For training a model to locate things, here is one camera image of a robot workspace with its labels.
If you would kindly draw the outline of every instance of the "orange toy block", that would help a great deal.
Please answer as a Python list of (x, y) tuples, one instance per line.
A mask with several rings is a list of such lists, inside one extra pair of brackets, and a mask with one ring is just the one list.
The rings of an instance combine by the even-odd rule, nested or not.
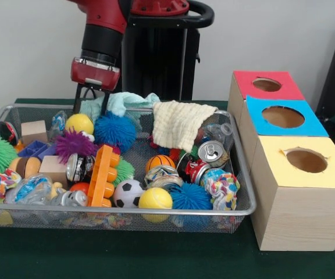
[(120, 162), (120, 155), (113, 153), (113, 149), (103, 145), (95, 158), (94, 168), (88, 189), (88, 205), (110, 208), (111, 201), (108, 199), (115, 191), (111, 182), (117, 177), (115, 167)]

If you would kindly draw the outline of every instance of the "yellow ball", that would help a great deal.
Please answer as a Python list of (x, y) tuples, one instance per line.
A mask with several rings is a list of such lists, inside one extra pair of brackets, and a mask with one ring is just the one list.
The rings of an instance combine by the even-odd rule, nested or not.
[(87, 115), (78, 113), (68, 118), (67, 123), (65, 123), (65, 130), (74, 130), (78, 133), (84, 131), (87, 134), (92, 135), (94, 132), (94, 124)]
[[(146, 190), (139, 199), (139, 208), (146, 209), (171, 209), (173, 207), (172, 196), (162, 188)], [(164, 214), (143, 214), (144, 219), (152, 223), (160, 223), (169, 218)]]

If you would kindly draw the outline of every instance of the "white wall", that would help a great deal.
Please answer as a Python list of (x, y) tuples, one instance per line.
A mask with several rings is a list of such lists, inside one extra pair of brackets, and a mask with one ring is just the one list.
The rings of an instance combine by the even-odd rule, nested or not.
[[(233, 70), (288, 70), (316, 106), (335, 47), (333, 0), (204, 0), (194, 99), (227, 100)], [(73, 98), (70, 64), (85, 24), (65, 0), (0, 0), (0, 107), (18, 97)]]

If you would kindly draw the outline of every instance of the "purple spiky ball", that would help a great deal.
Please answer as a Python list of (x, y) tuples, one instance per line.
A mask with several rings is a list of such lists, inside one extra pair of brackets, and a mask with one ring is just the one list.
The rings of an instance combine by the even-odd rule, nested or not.
[(77, 153), (80, 156), (96, 155), (98, 147), (88, 137), (74, 130), (65, 131), (56, 138), (56, 154), (61, 163), (67, 163), (69, 156)]

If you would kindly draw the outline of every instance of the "red box lid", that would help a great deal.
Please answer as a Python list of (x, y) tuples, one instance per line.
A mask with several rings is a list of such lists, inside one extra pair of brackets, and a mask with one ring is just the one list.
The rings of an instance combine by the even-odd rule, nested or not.
[(287, 71), (234, 71), (238, 87), (246, 99), (304, 100), (304, 96)]

